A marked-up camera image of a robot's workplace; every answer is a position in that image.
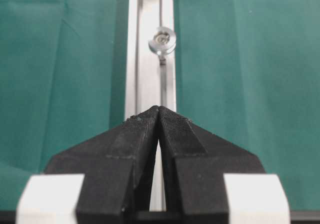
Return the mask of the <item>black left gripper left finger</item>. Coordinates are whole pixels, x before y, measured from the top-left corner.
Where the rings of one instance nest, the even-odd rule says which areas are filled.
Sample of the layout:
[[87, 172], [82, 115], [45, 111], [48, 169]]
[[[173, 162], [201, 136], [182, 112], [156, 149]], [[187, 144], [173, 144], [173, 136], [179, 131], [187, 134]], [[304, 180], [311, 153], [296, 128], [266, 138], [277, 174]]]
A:
[[159, 107], [54, 155], [46, 174], [84, 174], [76, 206], [80, 224], [124, 224], [150, 208]]

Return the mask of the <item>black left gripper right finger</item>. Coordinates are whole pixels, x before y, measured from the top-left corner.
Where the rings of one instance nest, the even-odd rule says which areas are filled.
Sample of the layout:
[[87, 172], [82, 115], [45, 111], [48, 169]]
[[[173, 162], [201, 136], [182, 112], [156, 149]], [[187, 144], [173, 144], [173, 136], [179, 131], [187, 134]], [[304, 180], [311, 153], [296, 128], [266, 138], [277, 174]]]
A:
[[167, 211], [184, 224], [227, 224], [223, 174], [264, 174], [259, 158], [164, 106], [158, 123]]

